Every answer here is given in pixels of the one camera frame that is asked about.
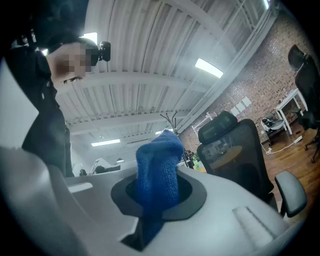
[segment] white table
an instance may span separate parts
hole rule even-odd
[[[305,101],[304,97],[302,96],[301,92],[298,90],[298,88],[295,89],[294,91],[292,91],[292,92],[288,95],[288,97],[284,98],[283,101],[282,101],[278,106],[276,106],[276,107],[274,108],[274,109],[275,109],[275,112],[276,112],[277,115],[278,115],[278,117],[279,117],[280,119],[283,119],[283,120],[284,120],[283,128],[284,128],[285,130],[288,129],[290,135],[292,135],[292,131],[291,131],[290,125],[289,125],[289,123],[288,123],[288,120],[286,119],[286,116],[285,116],[284,112],[282,111],[282,109],[283,109],[292,99],[294,100],[296,106],[297,106],[299,109],[301,109],[301,108],[300,108],[300,105],[299,105],[299,103],[298,103],[298,101],[297,101],[297,99],[296,99],[296,95],[298,95],[298,96],[300,97],[300,100],[302,101],[302,104],[304,105],[305,110],[308,111],[308,107],[307,107],[306,101]]]

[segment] chair headrest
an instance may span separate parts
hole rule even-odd
[[[288,61],[291,68],[294,71],[298,71],[305,61],[305,54],[297,47],[293,45],[288,53]]]
[[[199,141],[202,144],[212,142],[232,130],[237,123],[237,118],[224,110],[216,118],[200,128],[198,132]]]

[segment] ceiling light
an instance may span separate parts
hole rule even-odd
[[[41,52],[43,53],[44,56],[47,56],[47,55],[48,55],[48,49],[44,49],[44,50],[42,50]]]
[[[102,141],[102,142],[96,142],[96,143],[91,143],[92,147],[96,146],[103,146],[103,145],[109,145],[109,144],[114,144],[114,143],[119,143],[120,139],[114,139],[114,140],[107,140],[107,141]]]
[[[98,45],[98,34],[97,32],[93,32],[93,33],[87,33],[87,34],[84,34],[83,36],[80,36],[81,38],[88,38],[92,41],[94,41],[94,43],[96,45]]]
[[[161,131],[156,131],[155,132],[155,135],[158,135],[158,134],[161,134],[164,130],[161,130]]]
[[[268,0],[263,0],[263,3],[264,3],[265,8],[268,9],[269,8]]]
[[[211,65],[210,63],[204,61],[201,58],[198,58],[198,61],[195,64],[196,68],[202,69],[204,71],[207,71],[208,73],[221,78],[224,74],[221,70],[217,69],[214,65]]]

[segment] black jacket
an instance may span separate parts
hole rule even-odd
[[[51,81],[46,57],[29,47],[12,49],[5,60],[17,83],[39,111],[22,148],[40,157],[45,164],[58,167],[63,176],[72,177],[70,133],[56,102],[57,90]]]

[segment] blue knitted fabric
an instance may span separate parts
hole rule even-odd
[[[161,213],[179,203],[177,164],[182,158],[184,146],[173,132],[164,130],[151,143],[136,151],[138,166],[135,199],[143,207],[147,218],[160,218]],[[154,221],[144,233],[147,240],[161,228]]]

